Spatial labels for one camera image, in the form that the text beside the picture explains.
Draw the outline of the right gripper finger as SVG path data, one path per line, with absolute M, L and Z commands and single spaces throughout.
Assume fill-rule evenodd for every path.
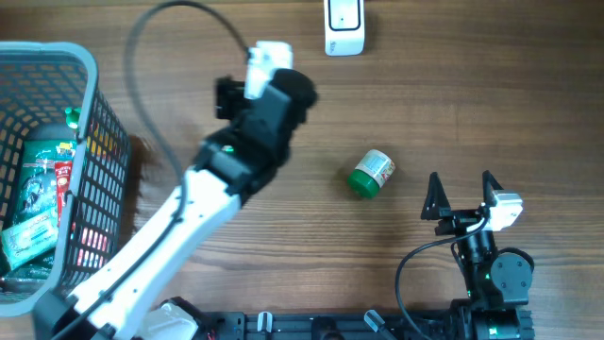
M 493 192 L 500 191 L 502 189 L 503 187 L 499 184 L 489 170 L 485 170 L 482 173 L 483 201 L 486 205 L 494 206 Z
M 437 172 L 428 179 L 428 192 L 421 211 L 422 220 L 441 220 L 451 216 L 451 206 Z

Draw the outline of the green lid white jar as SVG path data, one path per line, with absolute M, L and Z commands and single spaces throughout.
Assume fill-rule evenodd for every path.
M 371 149 L 347 178 L 348 186 L 363 198 L 374 198 L 395 170 L 394 161 L 385 153 Z

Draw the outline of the red Nescafe coffee stick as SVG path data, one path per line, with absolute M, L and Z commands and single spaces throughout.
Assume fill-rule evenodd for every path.
M 58 226 L 60 226 L 62 211 L 67 203 L 66 194 L 69 191 L 72 167 L 72 161 L 55 162 Z

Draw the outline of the large green snack bag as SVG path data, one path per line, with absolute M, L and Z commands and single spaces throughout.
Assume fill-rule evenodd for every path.
M 57 207 L 57 162 L 70 162 L 76 142 L 29 140 L 25 142 L 12 224 L 17 225 Z

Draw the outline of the red sauce bottle green cap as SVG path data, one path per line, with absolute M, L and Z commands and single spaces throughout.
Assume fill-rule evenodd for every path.
M 69 128 L 74 130 L 78 129 L 80 113 L 81 108 L 68 107 L 65 109 L 65 122 Z

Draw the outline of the small teal snack packet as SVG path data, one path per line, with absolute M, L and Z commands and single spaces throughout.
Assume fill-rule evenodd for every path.
M 12 271 L 56 246 L 58 214 L 48 209 L 1 233 L 8 271 Z

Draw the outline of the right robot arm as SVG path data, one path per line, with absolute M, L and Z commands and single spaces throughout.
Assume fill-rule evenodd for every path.
M 438 222 L 435 234 L 450 236 L 457 262 L 478 310 L 512 309 L 529 302 L 534 261 L 518 249 L 501 248 L 495 234 L 510 227 L 523 211 L 523 199 L 505 190 L 488 171 L 482 174 L 483 201 L 475 209 L 454 210 L 436 172 L 429 176 L 423 220 Z

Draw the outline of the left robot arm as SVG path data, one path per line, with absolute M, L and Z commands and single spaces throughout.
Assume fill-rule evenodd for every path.
M 318 97 L 312 81 L 278 69 L 262 95 L 226 115 L 169 198 L 131 240 L 68 297 L 45 293 L 32 312 L 38 339 L 131 339 L 180 267 L 290 156 Z

